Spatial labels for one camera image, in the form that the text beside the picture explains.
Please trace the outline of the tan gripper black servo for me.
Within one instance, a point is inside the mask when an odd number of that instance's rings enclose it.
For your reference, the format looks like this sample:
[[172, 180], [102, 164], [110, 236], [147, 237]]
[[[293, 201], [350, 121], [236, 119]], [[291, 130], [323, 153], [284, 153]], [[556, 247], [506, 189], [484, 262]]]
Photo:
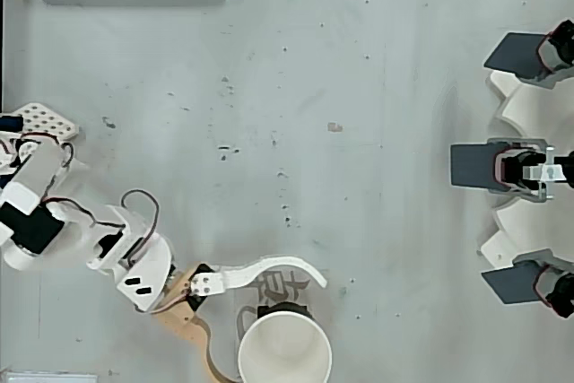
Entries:
[[163, 290], [164, 297], [152, 313], [165, 327], [195, 345], [211, 382], [236, 383], [216, 365], [211, 354], [212, 331], [197, 311], [207, 296], [224, 294], [227, 290], [246, 287], [259, 275], [280, 266], [298, 268], [325, 289], [326, 278], [300, 257], [261, 257], [243, 266], [221, 266], [216, 272], [207, 264], [194, 265], [185, 271], [176, 270]]

